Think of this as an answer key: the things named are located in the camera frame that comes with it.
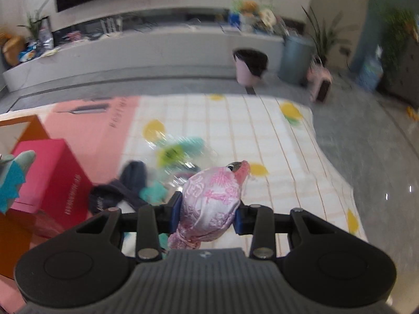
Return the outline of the green plant in glass vase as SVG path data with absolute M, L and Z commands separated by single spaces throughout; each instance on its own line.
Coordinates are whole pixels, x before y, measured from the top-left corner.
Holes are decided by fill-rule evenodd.
M 51 31 L 51 22 L 48 16 L 43 16 L 43 9 L 50 0 L 45 0 L 41 6 L 33 13 L 26 14 L 26 23 L 19 25 L 29 32 L 29 44 L 42 50 L 52 50 L 54 46 L 53 33 Z

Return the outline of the dark navy cloth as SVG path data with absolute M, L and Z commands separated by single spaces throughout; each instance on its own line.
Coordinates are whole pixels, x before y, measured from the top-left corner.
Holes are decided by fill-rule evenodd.
M 118 179 L 107 184 L 94 186 L 88 196 L 88 209 L 93 215 L 108 208 L 117 207 L 125 201 L 134 210 L 146 205 L 140 192 L 146 188 L 146 165 L 141 161 L 130 161 Z

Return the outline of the grey tv console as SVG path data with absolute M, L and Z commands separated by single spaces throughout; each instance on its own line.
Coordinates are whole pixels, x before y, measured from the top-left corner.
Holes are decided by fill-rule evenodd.
M 154 26 L 146 31 L 125 31 L 95 41 L 79 41 L 58 48 L 52 55 L 22 63 L 4 72 L 14 92 L 39 84 L 81 75 L 117 70 L 186 68 L 187 75 L 207 69 L 234 73 L 233 51 L 251 48 L 268 56 L 268 71 L 277 72 L 284 41 L 280 36 L 242 33 L 229 26 Z

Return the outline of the brown round vase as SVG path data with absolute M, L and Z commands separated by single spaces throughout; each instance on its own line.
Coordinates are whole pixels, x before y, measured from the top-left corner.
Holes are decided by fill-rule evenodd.
M 19 54 L 25 49 L 22 36 L 1 36 L 1 58 L 7 68 L 19 64 Z

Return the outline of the grey blue cylindrical bin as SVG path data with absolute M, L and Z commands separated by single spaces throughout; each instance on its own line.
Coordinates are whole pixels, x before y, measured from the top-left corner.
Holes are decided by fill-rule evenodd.
M 286 37 L 278 77 L 289 84 L 299 84 L 307 75 L 314 53 L 315 43 L 311 38 Z

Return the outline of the teal plush doll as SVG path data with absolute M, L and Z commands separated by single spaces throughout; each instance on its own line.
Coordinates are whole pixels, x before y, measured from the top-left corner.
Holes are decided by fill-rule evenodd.
M 213 165 L 213 152 L 200 137 L 161 135 L 148 146 L 146 186 L 139 196 L 154 206 L 168 202 L 190 177 Z

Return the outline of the blue water bottle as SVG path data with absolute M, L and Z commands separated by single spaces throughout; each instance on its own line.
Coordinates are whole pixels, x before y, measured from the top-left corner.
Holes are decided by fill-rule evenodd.
M 376 90 L 382 76 L 381 56 L 369 56 L 363 62 L 359 75 L 356 78 L 356 83 L 366 91 L 373 92 Z

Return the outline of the pink embroidered sachet with tassel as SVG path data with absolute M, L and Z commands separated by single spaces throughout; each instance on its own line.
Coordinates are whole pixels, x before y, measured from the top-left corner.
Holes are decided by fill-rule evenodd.
M 168 238 L 171 250 L 196 250 L 220 238 L 230 227 L 241 203 L 241 190 L 250 174 L 243 160 L 196 173 L 183 186 L 180 220 Z

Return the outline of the orange rimmed storage box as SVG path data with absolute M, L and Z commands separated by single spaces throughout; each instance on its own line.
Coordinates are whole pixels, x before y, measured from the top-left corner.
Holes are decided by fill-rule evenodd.
M 26 182 L 34 154 L 19 158 L 12 151 L 23 141 L 48 138 L 36 115 L 1 121 L 1 276 L 9 279 L 14 278 L 17 262 L 30 249 L 36 223 L 31 214 L 12 208 Z

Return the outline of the pink trash bin black liner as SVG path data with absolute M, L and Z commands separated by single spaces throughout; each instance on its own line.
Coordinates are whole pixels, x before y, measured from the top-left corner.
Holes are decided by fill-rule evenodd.
M 236 80 L 243 87 L 253 87 L 267 70 L 268 56 L 251 48 L 233 51 L 236 67 Z

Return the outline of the lemon patterned grid tablecloth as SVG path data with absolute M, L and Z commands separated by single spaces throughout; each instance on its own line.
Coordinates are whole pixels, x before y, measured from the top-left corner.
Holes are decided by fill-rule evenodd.
M 277 213 L 302 208 L 365 238 L 353 189 L 320 149 L 309 108 L 249 95 L 141 97 L 120 164 L 139 160 L 152 167 L 153 141 L 162 135 L 202 138 L 216 165 L 249 162 L 245 203 L 268 206 Z

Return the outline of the small pink heater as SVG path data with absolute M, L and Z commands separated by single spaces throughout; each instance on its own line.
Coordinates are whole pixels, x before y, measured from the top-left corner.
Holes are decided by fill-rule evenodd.
M 312 102 L 325 102 L 332 86 L 332 76 L 329 70 L 317 59 L 310 63 L 307 71 L 307 82 L 310 100 Z

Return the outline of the potted green plant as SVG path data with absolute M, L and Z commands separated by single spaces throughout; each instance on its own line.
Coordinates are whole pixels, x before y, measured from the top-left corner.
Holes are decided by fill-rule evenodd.
M 316 54 L 322 65 L 325 66 L 327 64 L 329 54 L 334 46 L 351 45 L 351 41 L 346 38 L 342 38 L 341 34 L 356 31 L 358 26 L 356 24 L 342 26 L 341 20 L 344 16 L 343 12 L 339 12 L 332 19 L 332 21 L 327 24 L 325 20 L 321 23 L 319 22 L 319 19 L 312 7 L 310 7 L 309 11 L 307 11 L 304 7 L 302 10 L 312 27 L 312 33 L 310 33 L 309 36 L 314 41 Z

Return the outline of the red cardboard box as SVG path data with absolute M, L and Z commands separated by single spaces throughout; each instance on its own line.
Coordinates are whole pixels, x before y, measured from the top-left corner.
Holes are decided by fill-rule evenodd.
M 20 142 L 15 154 L 33 150 L 36 159 L 6 217 L 41 237 L 55 237 L 84 222 L 92 182 L 63 139 Z

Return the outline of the colourful toy pile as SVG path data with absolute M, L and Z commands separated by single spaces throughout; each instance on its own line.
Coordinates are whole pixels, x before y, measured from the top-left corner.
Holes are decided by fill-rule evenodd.
M 242 33 L 274 34 L 278 28 L 278 18 L 271 4 L 254 0 L 231 0 L 228 23 Z

